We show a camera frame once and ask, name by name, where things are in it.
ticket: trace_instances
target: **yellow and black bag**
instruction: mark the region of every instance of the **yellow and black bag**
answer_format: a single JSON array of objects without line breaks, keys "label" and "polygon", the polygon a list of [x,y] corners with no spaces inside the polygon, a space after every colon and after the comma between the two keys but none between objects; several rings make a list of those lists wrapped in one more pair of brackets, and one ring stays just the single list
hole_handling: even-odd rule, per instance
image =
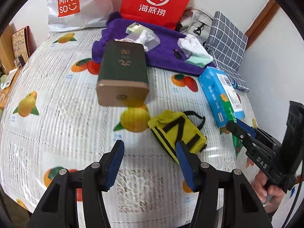
[{"label": "yellow and black bag", "polygon": [[[187,117],[191,115],[201,119],[202,123],[196,127]],[[194,111],[173,112],[166,110],[159,116],[153,117],[148,125],[158,143],[179,164],[175,152],[177,141],[183,140],[189,151],[194,154],[198,154],[206,148],[207,138],[200,131],[205,120],[205,117],[199,116]]]}]

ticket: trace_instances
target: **mint green cloth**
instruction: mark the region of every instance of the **mint green cloth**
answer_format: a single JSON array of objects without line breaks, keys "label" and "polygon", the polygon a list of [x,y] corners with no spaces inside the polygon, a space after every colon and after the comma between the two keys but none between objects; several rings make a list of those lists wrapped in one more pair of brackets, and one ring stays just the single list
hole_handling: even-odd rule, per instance
[{"label": "mint green cloth", "polygon": [[8,77],[7,74],[2,75],[1,78],[0,78],[0,84],[4,83],[7,79],[7,77]]},{"label": "mint green cloth", "polygon": [[185,60],[185,62],[204,68],[206,65],[210,63],[210,57],[206,55],[192,54],[192,56],[189,57],[187,60]]}]

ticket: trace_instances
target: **blue gripper pad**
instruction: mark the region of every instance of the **blue gripper pad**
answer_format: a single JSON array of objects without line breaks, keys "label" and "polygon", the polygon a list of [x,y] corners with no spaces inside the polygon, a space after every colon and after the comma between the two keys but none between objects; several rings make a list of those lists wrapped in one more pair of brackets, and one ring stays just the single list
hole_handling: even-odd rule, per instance
[{"label": "blue gripper pad", "polygon": [[237,125],[239,125],[242,129],[244,129],[247,133],[249,133],[253,138],[257,136],[257,133],[253,130],[252,127],[237,119]]},{"label": "blue gripper pad", "polygon": [[125,154],[125,144],[122,140],[117,140],[112,148],[107,160],[102,167],[106,171],[106,188],[109,190],[115,183],[118,170]]},{"label": "blue gripper pad", "polygon": [[183,141],[178,141],[176,143],[175,151],[185,181],[188,187],[194,192],[194,190],[196,189],[195,181],[194,181],[195,175],[192,166],[189,162],[189,158],[187,157],[190,154],[190,152]]}]

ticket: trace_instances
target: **cardboard box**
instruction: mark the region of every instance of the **cardboard box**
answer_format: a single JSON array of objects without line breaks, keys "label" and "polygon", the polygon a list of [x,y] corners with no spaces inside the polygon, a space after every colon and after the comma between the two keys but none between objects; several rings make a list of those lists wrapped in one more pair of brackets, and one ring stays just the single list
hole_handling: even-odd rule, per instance
[{"label": "cardboard box", "polygon": [[12,26],[8,26],[2,36],[0,37],[0,60],[2,66],[4,67],[4,72],[8,74],[12,69],[15,68],[14,64],[14,51],[12,45],[12,35],[14,34],[14,29]]},{"label": "cardboard box", "polygon": [[199,77],[216,124],[226,126],[228,120],[245,117],[241,102],[224,71],[207,67]]}]

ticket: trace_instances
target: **wooden shelf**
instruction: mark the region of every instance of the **wooden shelf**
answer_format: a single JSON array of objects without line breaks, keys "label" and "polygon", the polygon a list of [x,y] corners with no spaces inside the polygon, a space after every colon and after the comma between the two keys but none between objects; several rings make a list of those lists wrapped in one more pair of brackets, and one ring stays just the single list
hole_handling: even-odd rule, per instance
[{"label": "wooden shelf", "polygon": [[3,93],[5,94],[5,99],[3,100],[3,102],[0,103],[0,109],[3,110],[5,105],[6,105],[6,102],[7,102],[7,99],[9,97],[9,94],[19,76],[19,73],[20,73],[20,69],[17,70],[12,82],[11,82],[11,85],[9,87],[7,87],[6,89],[3,90]]}]

